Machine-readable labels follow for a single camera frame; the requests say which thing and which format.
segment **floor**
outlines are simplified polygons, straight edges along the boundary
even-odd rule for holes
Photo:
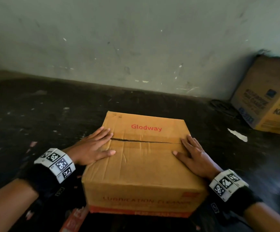
[[[92,133],[102,125],[108,110],[184,119],[192,136],[217,164],[236,171],[280,213],[280,135],[253,130],[239,116],[216,110],[207,99],[8,72],[0,72],[0,187],[49,147],[65,148]],[[247,136],[248,142],[227,128]],[[61,196],[46,204],[36,202],[32,218],[28,221],[23,215],[12,231],[45,227],[58,231],[68,210],[84,203],[80,179],[70,179]],[[45,225],[49,220],[51,226]],[[207,200],[190,219],[89,214],[80,231],[87,227],[106,231],[196,231],[196,226],[201,231],[250,231],[244,224],[232,222],[226,220],[225,225],[216,219]]]

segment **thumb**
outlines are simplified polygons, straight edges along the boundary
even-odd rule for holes
[[[115,150],[107,150],[107,151],[99,151],[96,155],[96,161],[103,159],[105,157],[113,156],[115,154]]]
[[[181,152],[173,151],[172,153],[177,159],[179,159],[183,164],[185,164],[186,167],[189,168],[189,170],[192,171],[193,160],[191,158],[187,157]]]

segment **wall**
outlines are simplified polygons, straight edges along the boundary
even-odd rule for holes
[[[280,0],[0,0],[0,69],[229,99]]]

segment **forearm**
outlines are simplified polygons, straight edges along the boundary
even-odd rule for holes
[[[15,179],[1,188],[0,232],[8,231],[37,198],[38,193],[25,180]]]
[[[265,203],[253,204],[243,216],[256,232],[280,232],[280,215]]]

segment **red stripe on box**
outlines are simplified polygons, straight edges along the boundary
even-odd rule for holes
[[[111,214],[127,214],[127,215],[144,215],[144,216],[159,216],[159,217],[174,217],[174,218],[188,218],[192,212],[152,212],[152,211],[136,211],[115,208],[104,208],[89,205],[91,213],[111,213]]]

